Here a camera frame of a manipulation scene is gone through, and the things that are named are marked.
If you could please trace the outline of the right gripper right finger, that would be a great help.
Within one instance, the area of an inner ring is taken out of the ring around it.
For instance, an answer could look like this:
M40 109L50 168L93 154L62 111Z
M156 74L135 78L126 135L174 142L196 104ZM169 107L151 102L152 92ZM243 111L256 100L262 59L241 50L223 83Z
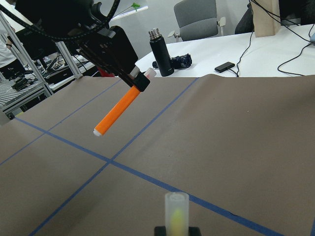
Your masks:
M189 236L199 236L199 228L189 227Z

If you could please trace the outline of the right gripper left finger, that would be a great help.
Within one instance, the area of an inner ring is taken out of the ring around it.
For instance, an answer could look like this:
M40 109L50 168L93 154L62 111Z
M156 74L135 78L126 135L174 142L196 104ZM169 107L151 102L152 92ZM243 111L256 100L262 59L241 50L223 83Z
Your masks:
M166 236L166 227L165 226L156 226L154 228L154 236Z

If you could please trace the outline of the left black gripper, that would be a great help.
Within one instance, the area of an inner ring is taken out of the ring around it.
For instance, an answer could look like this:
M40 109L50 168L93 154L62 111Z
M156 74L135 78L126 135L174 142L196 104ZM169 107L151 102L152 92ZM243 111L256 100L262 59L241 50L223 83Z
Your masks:
M150 80L139 72L135 78L129 74L135 67L138 56L125 31L119 26L101 29L78 40L80 52L89 61L121 78L128 86L143 92Z

